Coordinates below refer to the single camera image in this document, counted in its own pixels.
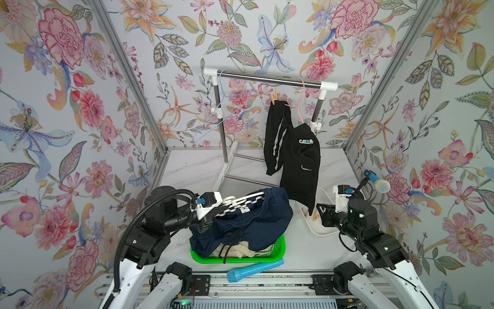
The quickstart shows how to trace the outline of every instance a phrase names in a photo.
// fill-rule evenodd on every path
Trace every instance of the pink flower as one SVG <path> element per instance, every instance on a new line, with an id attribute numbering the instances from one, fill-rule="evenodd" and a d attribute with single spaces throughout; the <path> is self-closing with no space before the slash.
<path id="1" fill-rule="evenodd" d="M 394 151 L 386 157 L 386 166 L 392 173 L 402 174 L 408 163 L 408 155 Z"/>
<path id="2" fill-rule="evenodd" d="M 214 2 L 208 1 L 208 0 L 194 0 L 194 1 L 196 3 L 193 3 L 193 2 L 190 3 L 190 6 L 196 7 L 194 9 L 194 12 L 200 10 L 201 8 L 203 9 L 204 12 L 206 12 L 206 6 L 209 7 L 209 6 L 212 6 L 214 4 Z"/>
<path id="3" fill-rule="evenodd" d="M 52 309 L 65 297 L 67 279 L 65 271 L 52 271 L 41 275 L 34 283 L 31 308 Z"/>
<path id="4" fill-rule="evenodd" d="M 307 69 L 307 78 L 311 81 L 322 81 L 326 79 L 334 71 L 336 64 L 333 62 L 333 58 L 323 55 L 317 57 Z"/>
<path id="5" fill-rule="evenodd" d="M 371 24 L 378 10 L 374 0 L 344 0 L 336 9 L 329 29 L 336 29 L 336 38 L 356 36 Z"/>
<path id="6" fill-rule="evenodd" d="M 38 22 L 40 36 L 53 59 L 73 69 L 84 58 L 84 40 L 72 17 L 57 8 L 44 10 L 44 19 Z"/>
<path id="7" fill-rule="evenodd" d="M 40 226 L 36 228 L 38 248 L 50 249 L 58 246 L 69 233 L 70 212 L 67 208 L 55 205 L 47 209 L 40 218 Z"/>
<path id="8" fill-rule="evenodd" d="M 225 133 L 234 134 L 242 130 L 244 122 L 237 115 L 233 115 L 225 119 L 223 125 L 225 126 Z"/>
<path id="9" fill-rule="evenodd" d="M 329 105 L 331 106 L 329 113 L 331 115 L 343 114 L 347 110 L 362 102 L 363 99 L 363 95 L 354 95 L 351 92 L 344 91 L 338 98 L 329 100 Z"/>
<path id="10" fill-rule="evenodd" d="M 60 202 L 63 199 L 67 199 L 67 204 L 72 202 L 72 196 L 78 196 L 79 192 L 76 192 L 77 187 L 81 184 L 81 180 L 79 180 L 79 173 L 76 173 L 74 176 L 74 181 L 72 181 L 72 176 L 68 175 L 67 176 L 67 184 L 68 186 L 61 184 L 58 186 L 58 188 L 66 193 L 57 196 L 57 202 Z"/>
<path id="11" fill-rule="evenodd" d="M 23 205 L 14 206 L 1 217 L 1 221 L 15 230 L 17 235 L 27 237 L 31 235 L 34 226 L 41 215 L 40 205 L 36 198 L 30 198 Z"/>
<path id="12" fill-rule="evenodd" d="M 236 107 L 244 106 L 247 102 L 249 102 L 253 98 L 251 91 L 248 90 L 247 88 L 235 88 L 232 90 L 230 95 L 231 97 L 229 98 L 229 100 Z"/>
<path id="13" fill-rule="evenodd" d="M 101 135 L 103 140 L 110 144 L 110 140 L 118 136 L 117 129 L 113 125 L 113 121 L 110 116 L 106 116 L 105 120 L 101 123 Z"/>
<path id="14" fill-rule="evenodd" d="M 225 21 L 218 27 L 216 33 L 219 39 L 228 47 L 235 47 L 242 40 L 242 33 L 239 26 L 233 21 Z"/>
<path id="15" fill-rule="evenodd" d="M 482 266 L 486 260 L 493 261 L 493 252 L 489 247 L 494 245 L 494 237 L 484 235 L 487 230 L 484 224 L 474 226 L 475 216 L 467 213 L 453 215 L 453 221 L 444 218 L 443 230 L 450 235 L 446 237 L 448 247 L 446 250 L 456 254 L 463 262 L 466 262 L 466 254 L 470 257 L 470 263 Z"/>
<path id="16" fill-rule="evenodd" d="M 475 191 L 475 187 L 470 186 L 470 187 L 466 188 L 465 191 L 462 190 L 463 189 L 462 187 L 463 187 L 463 183 L 461 181 L 456 182 L 457 190 L 453 190 L 453 188 L 448 186 L 448 190 L 451 192 L 451 194 L 457 197 L 457 199 L 454 201 L 454 203 L 458 205 L 460 202 L 463 202 L 466 209 L 472 215 L 473 215 L 472 209 L 475 210 L 476 212 L 480 213 L 480 214 L 483 213 L 484 210 L 473 203 L 481 203 L 484 200 L 480 197 L 468 197 L 470 194 L 472 194 Z"/>
<path id="17" fill-rule="evenodd" d="M 76 247 L 65 272 L 69 290 L 77 292 L 89 281 L 96 269 L 98 253 L 98 245 L 91 239 L 85 245 Z"/>
<path id="18" fill-rule="evenodd" d="M 105 78 L 106 54 L 96 37 L 91 35 L 85 37 L 84 54 L 86 56 L 86 62 L 93 68 L 96 74 L 101 78 Z"/>
<path id="19" fill-rule="evenodd" d="M 230 78 L 230 81 L 228 82 L 228 86 L 230 86 L 230 88 L 243 87 L 245 84 L 246 84 L 245 80 L 240 80 L 238 78 Z"/>
<path id="20" fill-rule="evenodd" d="M 123 46 L 123 49 L 125 50 L 125 53 L 127 54 L 127 56 L 137 56 L 137 54 L 132 53 L 133 51 L 135 51 L 134 46 L 127 48 L 127 42 L 123 42 L 122 46 Z"/>
<path id="21" fill-rule="evenodd" d="M 469 160 L 465 156 L 466 148 L 461 139 L 452 142 L 448 147 L 439 152 L 439 157 L 449 165 L 460 166 L 468 164 Z"/>
<path id="22" fill-rule="evenodd" d="M 111 172 L 112 167 L 106 164 L 106 160 L 102 160 L 99 163 L 93 162 L 92 169 L 88 168 L 86 170 L 89 176 L 84 177 L 82 181 L 86 183 L 86 192 L 92 192 L 93 199 L 101 197 L 101 191 L 113 188 L 113 174 Z"/>
<path id="23" fill-rule="evenodd" d="M 352 87 L 360 87 L 362 84 L 362 74 L 352 76 Z"/>
<path id="24" fill-rule="evenodd" d="M 127 143 L 126 141 L 124 142 L 117 142 L 117 152 L 119 153 L 119 155 L 121 155 L 122 157 L 125 157 L 126 155 L 129 154 L 130 152 L 130 144 Z"/>
<path id="25" fill-rule="evenodd" d="M 125 112 L 125 125 L 124 127 L 132 132 L 132 136 L 135 138 L 139 134 L 139 109 L 137 103 L 133 103 L 132 107 L 126 107 L 123 109 Z"/>
<path id="26" fill-rule="evenodd" d="M 379 24 L 372 25 L 353 40 L 352 58 L 361 58 L 375 51 L 386 36 L 386 29 Z"/>
<path id="27" fill-rule="evenodd" d="M 410 200 L 408 192 L 411 188 L 405 178 L 401 177 L 400 174 L 391 173 L 386 176 L 385 180 L 391 185 L 391 190 L 387 194 L 396 204 L 403 205 Z"/>
<path id="28" fill-rule="evenodd" d="M 420 175 L 424 183 L 433 189 L 444 189 L 453 181 L 454 173 L 446 164 L 442 164 L 441 160 L 425 160 L 422 164 L 423 170 Z"/>
<path id="29" fill-rule="evenodd" d="M 98 127 L 105 115 L 103 101 L 99 95 L 90 90 L 84 91 L 79 99 L 79 113 L 91 128 Z"/>

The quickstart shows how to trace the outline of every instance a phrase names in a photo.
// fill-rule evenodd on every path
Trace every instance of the blue microphone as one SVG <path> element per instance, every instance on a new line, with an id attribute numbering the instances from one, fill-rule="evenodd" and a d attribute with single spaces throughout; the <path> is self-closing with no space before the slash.
<path id="1" fill-rule="evenodd" d="M 364 175 L 369 177 L 369 179 L 374 183 L 374 187 L 378 192 L 387 193 L 391 190 L 391 185 L 384 179 L 380 179 L 376 174 L 369 170 L 364 170 Z"/>

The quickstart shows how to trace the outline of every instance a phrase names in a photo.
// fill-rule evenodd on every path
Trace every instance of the white marble floor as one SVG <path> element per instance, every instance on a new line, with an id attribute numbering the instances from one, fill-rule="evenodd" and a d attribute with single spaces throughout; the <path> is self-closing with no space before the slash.
<path id="1" fill-rule="evenodd" d="M 239 154 L 263 158 L 262 149 L 238 150 Z M 175 188 L 186 188 L 202 194 L 211 191 L 214 182 L 223 167 L 221 150 L 172 150 L 161 185 Z M 282 171 L 272 176 L 266 175 L 264 162 L 234 157 L 234 163 L 228 174 L 242 178 L 254 179 L 266 183 L 279 184 Z M 332 197 L 332 187 L 337 184 L 358 185 L 350 165 L 341 149 L 321 149 L 321 167 L 318 186 L 326 190 Z M 242 196 L 261 187 L 234 179 L 226 179 L 222 195 Z M 347 251 L 339 242 L 337 235 L 318 237 L 303 222 L 305 218 L 293 211 L 293 217 L 285 232 L 287 250 L 284 255 L 285 264 L 279 270 L 324 270 L 332 269 L 340 263 L 352 260 L 366 264 L 360 254 Z M 163 252 L 157 270 L 165 270 L 173 262 L 180 262 L 194 271 L 225 271 L 247 264 L 200 264 L 190 254 L 189 230 L 179 231 L 171 244 Z M 351 244 L 344 236 L 343 240 Z"/>

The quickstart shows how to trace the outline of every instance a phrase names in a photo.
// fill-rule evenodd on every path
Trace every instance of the green basket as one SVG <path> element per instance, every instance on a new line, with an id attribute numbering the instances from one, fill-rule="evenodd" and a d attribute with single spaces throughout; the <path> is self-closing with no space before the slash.
<path id="1" fill-rule="evenodd" d="M 271 254 L 265 257 L 257 257 L 257 258 L 227 258 L 227 264 L 239 264 L 239 263 L 273 263 L 281 260 L 283 255 L 285 255 L 285 250 L 287 249 L 285 245 L 285 236 L 281 235 L 278 240 L 273 245 L 273 249 L 271 250 Z M 199 257 L 193 250 L 190 248 L 190 254 L 192 258 L 201 264 L 221 264 L 223 263 L 224 258 L 218 257 L 207 257 L 201 258 Z"/>

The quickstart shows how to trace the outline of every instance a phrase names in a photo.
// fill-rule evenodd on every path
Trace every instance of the peony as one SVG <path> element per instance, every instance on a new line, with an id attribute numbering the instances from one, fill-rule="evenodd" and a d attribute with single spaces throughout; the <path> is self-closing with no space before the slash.
<path id="1" fill-rule="evenodd" d="M 235 88 L 230 93 L 230 102 L 236 107 L 244 106 L 247 102 L 249 102 L 253 95 L 250 93 L 251 91 L 247 88 Z"/>
<path id="2" fill-rule="evenodd" d="M 388 197 L 392 198 L 396 204 L 402 205 L 410 200 L 408 192 L 411 188 L 405 178 L 401 177 L 400 174 L 391 173 L 386 176 L 385 180 L 391 185 L 391 190 L 387 193 Z"/>
<path id="3" fill-rule="evenodd" d="M 453 221 L 444 218 L 443 230 L 450 235 L 446 237 L 448 247 L 446 250 L 456 254 L 463 262 L 466 256 L 470 257 L 470 263 L 475 266 L 482 266 L 486 260 L 493 261 L 493 252 L 489 247 L 494 245 L 494 237 L 484 235 L 487 230 L 484 224 L 475 225 L 475 216 L 467 213 L 453 215 Z"/>
<path id="4" fill-rule="evenodd" d="M 336 29 L 336 38 L 356 36 L 371 24 L 378 10 L 379 5 L 374 0 L 343 0 L 329 29 Z"/>
<path id="5" fill-rule="evenodd" d="M 50 249 L 58 246 L 69 233 L 72 223 L 70 212 L 67 208 L 55 205 L 47 209 L 40 218 L 40 227 L 36 229 L 38 248 Z"/>
<path id="6" fill-rule="evenodd" d="M 368 27 L 353 40 L 352 58 L 361 58 L 375 51 L 386 36 L 386 29 L 379 24 Z"/>
<path id="7" fill-rule="evenodd" d="M 242 130 L 242 128 L 244 127 L 244 122 L 243 120 L 239 119 L 237 115 L 233 115 L 226 118 L 223 122 L 223 125 L 225 127 L 225 133 L 234 134 Z"/>
<path id="8" fill-rule="evenodd" d="M 34 283 L 31 308 L 53 309 L 57 308 L 65 297 L 67 278 L 63 270 L 47 272 Z"/>
<path id="9" fill-rule="evenodd" d="M 333 58 L 327 55 L 317 57 L 309 64 L 307 78 L 311 81 L 322 81 L 334 72 L 335 66 Z"/>
<path id="10" fill-rule="evenodd" d="M 44 10 L 44 19 L 38 22 L 40 36 L 56 62 L 63 61 L 74 69 L 84 58 L 84 41 L 72 17 L 57 8 Z"/>
<path id="11" fill-rule="evenodd" d="M 113 260 L 118 245 L 119 245 L 119 232 L 117 228 L 112 225 L 106 226 L 105 230 L 103 231 L 103 234 L 101 235 L 101 242 L 99 243 L 99 259 L 103 263 Z"/>
<path id="12" fill-rule="evenodd" d="M 89 281 L 96 269 L 97 257 L 98 245 L 91 239 L 85 245 L 76 247 L 65 272 L 69 290 L 77 292 Z"/>
<path id="13" fill-rule="evenodd" d="M 394 151 L 386 157 L 386 165 L 390 172 L 402 174 L 408 163 L 408 155 L 400 151 Z"/>
<path id="14" fill-rule="evenodd" d="M 233 21 L 223 22 L 219 25 L 216 33 L 219 39 L 228 47 L 235 47 L 242 40 L 240 28 Z"/>
<path id="15" fill-rule="evenodd" d="M 103 100 L 90 90 L 84 91 L 79 99 L 79 113 L 91 128 L 98 127 L 105 116 Z"/>
<path id="16" fill-rule="evenodd" d="M 425 163 L 422 163 L 422 168 L 420 175 L 424 183 L 433 189 L 444 189 L 453 181 L 452 169 L 441 163 L 439 159 L 425 160 Z"/>
<path id="17" fill-rule="evenodd" d="M 132 136 L 136 138 L 139 134 L 139 108 L 137 108 L 137 103 L 133 103 L 132 107 L 126 107 L 123 109 L 125 112 L 125 124 L 124 127 L 132 132 Z"/>
<path id="18" fill-rule="evenodd" d="M 362 102 L 363 99 L 363 95 L 354 95 L 351 92 L 344 91 L 342 94 L 339 95 L 338 98 L 332 98 L 331 100 L 329 100 L 329 105 L 331 106 L 329 114 L 343 114 L 347 110 Z"/>
<path id="19" fill-rule="evenodd" d="M 112 167 L 106 164 L 106 160 L 93 162 L 92 169 L 88 168 L 86 172 L 89 176 L 84 177 L 82 181 L 85 182 L 86 192 L 92 192 L 93 199 L 101 197 L 101 191 L 113 188 Z"/>
<path id="20" fill-rule="evenodd" d="M 408 227 L 409 218 L 407 212 L 395 203 L 388 203 L 385 207 L 385 214 L 389 220 L 389 224 L 401 230 Z"/>
<path id="21" fill-rule="evenodd" d="M 85 37 L 84 54 L 86 62 L 99 77 L 104 79 L 106 75 L 106 53 L 96 37 L 91 35 Z"/>

